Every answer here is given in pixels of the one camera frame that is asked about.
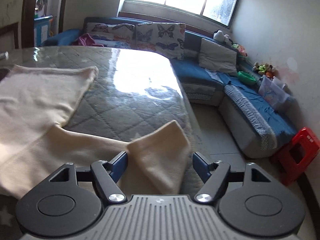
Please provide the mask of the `cream beige garment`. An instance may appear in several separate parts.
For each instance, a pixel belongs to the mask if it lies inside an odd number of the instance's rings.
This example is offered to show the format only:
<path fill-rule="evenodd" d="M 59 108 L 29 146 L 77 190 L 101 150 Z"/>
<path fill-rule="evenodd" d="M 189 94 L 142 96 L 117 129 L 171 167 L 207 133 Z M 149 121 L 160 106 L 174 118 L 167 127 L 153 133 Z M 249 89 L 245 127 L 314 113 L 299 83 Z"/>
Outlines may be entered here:
<path fill-rule="evenodd" d="M 65 130 L 98 74 L 14 66 L 1 81 L 1 194 L 22 198 L 64 163 L 89 166 L 128 154 L 119 186 L 127 195 L 177 194 L 190 142 L 177 121 L 131 142 Z"/>

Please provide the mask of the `blue corner sofa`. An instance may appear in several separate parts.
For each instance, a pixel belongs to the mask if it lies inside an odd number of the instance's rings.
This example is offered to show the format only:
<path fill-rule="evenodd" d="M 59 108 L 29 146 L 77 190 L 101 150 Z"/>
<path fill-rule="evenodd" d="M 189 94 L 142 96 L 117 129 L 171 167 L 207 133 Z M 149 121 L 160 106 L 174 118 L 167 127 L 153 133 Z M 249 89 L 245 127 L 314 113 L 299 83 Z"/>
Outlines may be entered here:
<path fill-rule="evenodd" d="M 135 25 L 131 49 L 73 46 L 86 24 Z M 75 132 L 130 141 L 176 120 L 190 140 L 199 141 L 190 103 L 218 107 L 240 150 L 252 159 L 269 157 L 297 134 L 294 124 L 275 111 L 255 87 L 231 76 L 199 66 L 201 40 L 211 38 L 185 29 L 184 59 L 136 48 L 136 25 L 127 18 L 88 17 L 82 29 L 48 38 L 41 57 L 55 67 L 81 68 L 96 64 L 99 76 L 68 123 Z"/>

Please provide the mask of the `red plastic stool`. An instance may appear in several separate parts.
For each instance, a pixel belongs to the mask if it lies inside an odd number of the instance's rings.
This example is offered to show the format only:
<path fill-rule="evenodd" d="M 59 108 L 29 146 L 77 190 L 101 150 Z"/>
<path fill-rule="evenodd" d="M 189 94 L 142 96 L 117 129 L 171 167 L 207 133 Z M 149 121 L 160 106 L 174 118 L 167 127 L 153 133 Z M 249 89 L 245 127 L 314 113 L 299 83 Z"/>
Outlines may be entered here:
<path fill-rule="evenodd" d="M 305 172 L 318 153 L 319 139 L 310 128 L 304 127 L 271 157 L 271 161 L 280 172 L 281 183 L 288 186 Z"/>

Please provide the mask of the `clear plastic storage box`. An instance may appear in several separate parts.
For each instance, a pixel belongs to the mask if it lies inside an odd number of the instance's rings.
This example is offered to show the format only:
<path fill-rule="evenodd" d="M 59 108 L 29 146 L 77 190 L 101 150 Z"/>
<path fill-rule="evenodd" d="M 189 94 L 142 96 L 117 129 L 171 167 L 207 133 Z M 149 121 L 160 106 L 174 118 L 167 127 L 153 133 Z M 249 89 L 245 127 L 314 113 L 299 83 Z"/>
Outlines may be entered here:
<path fill-rule="evenodd" d="M 284 113 L 292 103 L 292 96 L 268 77 L 263 77 L 258 93 L 277 112 Z"/>

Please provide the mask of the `green plastic bowl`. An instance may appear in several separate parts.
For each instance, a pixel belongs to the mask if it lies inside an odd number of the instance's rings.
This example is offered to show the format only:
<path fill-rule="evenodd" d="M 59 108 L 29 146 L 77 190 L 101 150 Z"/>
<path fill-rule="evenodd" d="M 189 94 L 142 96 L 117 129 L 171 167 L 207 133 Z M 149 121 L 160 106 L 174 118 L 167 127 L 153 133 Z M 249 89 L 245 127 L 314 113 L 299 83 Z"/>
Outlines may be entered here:
<path fill-rule="evenodd" d="M 242 72 L 242 71 L 238 72 L 238 79 L 242 83 L 249 85 L 249 86 L 255 85 L 257 83 L 255 77 L 253 77 L 252 75 L 250 75 L 246 72 Z"/>

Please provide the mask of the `small plush toys pile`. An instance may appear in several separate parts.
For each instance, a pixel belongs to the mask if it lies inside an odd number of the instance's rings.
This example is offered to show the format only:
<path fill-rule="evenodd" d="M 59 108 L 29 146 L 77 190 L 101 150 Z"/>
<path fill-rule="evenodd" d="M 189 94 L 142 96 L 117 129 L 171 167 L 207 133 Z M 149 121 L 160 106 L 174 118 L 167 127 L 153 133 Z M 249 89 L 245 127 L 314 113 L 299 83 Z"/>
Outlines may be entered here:
<path fill-rule="evenodd" d="M 276 66 L 273 66 L 271 64 L 265 63 L 265 64 L 259 64 L 256 62 L 252 68 L 254 72 L 257 72 L 261 76 L 266 76 L 269 79 L 273 79 L 275 77 L 275 73 L 277 71 Z"/>

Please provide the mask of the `grey plain cushion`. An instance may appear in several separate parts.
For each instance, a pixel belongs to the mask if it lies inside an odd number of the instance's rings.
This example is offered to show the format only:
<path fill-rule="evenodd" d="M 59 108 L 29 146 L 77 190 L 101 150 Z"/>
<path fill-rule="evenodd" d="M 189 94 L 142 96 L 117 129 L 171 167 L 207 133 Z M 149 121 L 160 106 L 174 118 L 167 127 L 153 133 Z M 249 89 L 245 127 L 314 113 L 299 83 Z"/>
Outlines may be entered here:
<path fill-rule="evenodd" d="M 237 76 L 236 60 L 235 51 L 204 38 L 201 40 L 200 67 Z"/>

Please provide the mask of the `magenta cloth on sofa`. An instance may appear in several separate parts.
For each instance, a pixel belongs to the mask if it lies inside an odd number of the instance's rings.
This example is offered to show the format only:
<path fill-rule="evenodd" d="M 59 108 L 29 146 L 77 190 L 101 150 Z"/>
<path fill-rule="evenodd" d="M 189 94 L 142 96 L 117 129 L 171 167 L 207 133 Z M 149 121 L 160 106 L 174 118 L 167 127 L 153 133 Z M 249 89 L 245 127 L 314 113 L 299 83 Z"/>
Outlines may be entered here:
<path fill-rule="evenodd" d="M 72 42 L 72 45 L 84 47 L 103 47 L 102 44 L 96 43 L 88 33 L 79 36 L 74 42 Z"/>

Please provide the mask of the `panda plush toy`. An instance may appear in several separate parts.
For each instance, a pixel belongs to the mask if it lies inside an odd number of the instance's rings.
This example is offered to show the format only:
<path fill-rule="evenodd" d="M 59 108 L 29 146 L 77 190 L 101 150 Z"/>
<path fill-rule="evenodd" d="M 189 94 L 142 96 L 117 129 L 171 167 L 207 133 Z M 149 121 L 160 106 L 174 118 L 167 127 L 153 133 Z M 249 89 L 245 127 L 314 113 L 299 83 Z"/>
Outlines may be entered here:
<path fill-rule="evenodd" d="M 233 45 L 232 40 L 230 39 L 230 36 L 227 34 L 224 34 L 221 30 L 216 31 L 213 34 L 213 40 L 221 42 L 221 43 L 225 43 L 229 46 Z"/>

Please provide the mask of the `left butterfly print cushion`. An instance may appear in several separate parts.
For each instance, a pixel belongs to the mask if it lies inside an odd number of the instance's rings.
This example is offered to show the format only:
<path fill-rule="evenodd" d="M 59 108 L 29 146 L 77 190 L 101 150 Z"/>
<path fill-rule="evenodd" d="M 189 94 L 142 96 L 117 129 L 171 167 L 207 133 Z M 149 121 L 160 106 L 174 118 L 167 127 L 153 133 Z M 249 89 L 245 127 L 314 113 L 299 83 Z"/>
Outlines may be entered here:
<path fill-rule="evenodd" d="M 95 44 L 104 47 L 131 49 L 135 25 L 93 23 L 86 24 L 85 33 L 88 33 Z"/>

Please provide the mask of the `butterfly print cushion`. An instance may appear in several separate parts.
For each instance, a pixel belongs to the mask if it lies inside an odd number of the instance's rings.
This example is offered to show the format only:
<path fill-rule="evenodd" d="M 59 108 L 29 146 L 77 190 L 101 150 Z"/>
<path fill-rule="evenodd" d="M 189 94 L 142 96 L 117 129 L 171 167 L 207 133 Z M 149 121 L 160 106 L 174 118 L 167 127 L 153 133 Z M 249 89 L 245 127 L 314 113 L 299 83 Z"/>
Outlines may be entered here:
<path fill-rule="evenodd" d="M 104 47 L 131 49 L 135 25 L 93 23 L 86 24 L 85 33 L 88 33 L 95 44 Z"/>
<path fill-rule="evenodd" d="M 140 23 L 136 25 L 136 48 L 168 59 L 184 59 L 185 23 Z"/>

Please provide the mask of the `right butterfly print cushion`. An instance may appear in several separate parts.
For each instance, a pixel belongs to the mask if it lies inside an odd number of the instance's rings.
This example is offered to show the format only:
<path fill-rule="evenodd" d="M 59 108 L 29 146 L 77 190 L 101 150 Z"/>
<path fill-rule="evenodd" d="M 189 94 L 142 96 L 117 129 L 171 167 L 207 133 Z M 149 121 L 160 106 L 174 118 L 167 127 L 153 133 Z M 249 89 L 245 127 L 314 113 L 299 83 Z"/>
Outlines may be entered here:
<path fill-rule="evenodd" d="M 140 23 L 136 25 L 136 48 L 168 59 L 184 59 L 185 23 Z"/>

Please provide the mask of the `grey remote control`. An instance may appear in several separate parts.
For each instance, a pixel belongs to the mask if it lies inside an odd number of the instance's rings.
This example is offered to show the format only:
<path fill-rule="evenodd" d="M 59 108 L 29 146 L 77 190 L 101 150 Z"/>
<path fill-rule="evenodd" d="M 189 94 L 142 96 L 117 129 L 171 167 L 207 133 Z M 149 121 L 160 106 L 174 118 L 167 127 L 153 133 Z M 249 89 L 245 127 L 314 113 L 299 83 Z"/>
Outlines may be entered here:
<path fill-rule="evenodd" d="M 8 57 L 9 57 L 9 53 L 7 51 L 0 53 L 0 60 L 7 60 Z"/>

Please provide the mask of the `light blue cabinet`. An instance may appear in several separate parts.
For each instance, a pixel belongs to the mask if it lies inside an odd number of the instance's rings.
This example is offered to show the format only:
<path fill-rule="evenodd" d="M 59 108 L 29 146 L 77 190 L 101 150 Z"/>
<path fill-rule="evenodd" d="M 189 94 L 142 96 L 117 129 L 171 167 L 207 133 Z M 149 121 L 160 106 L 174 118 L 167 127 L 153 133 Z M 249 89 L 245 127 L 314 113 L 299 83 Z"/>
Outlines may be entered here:
<path fill-rule="evenodd" d="M 40 47 L 50 36 L 52 15 L 34 19 L 34 47 Z"/>

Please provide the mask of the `dark wooden door frame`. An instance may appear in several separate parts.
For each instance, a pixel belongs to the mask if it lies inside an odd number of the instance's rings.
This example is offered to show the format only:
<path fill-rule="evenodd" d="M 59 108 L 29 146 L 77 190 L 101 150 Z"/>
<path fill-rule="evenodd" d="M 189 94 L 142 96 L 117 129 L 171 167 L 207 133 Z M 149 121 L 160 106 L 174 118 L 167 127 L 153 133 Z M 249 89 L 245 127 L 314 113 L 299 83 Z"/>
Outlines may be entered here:
<path fill-rule="evenodd" d="M 21 47 L 30 48 L 34 46 L 34 9 L 36 0 L 23 0 L 21 14 Z M 59 33 L 63 32 L 63 20 L 65 14 L 66 0 L 59 2 Z"/>

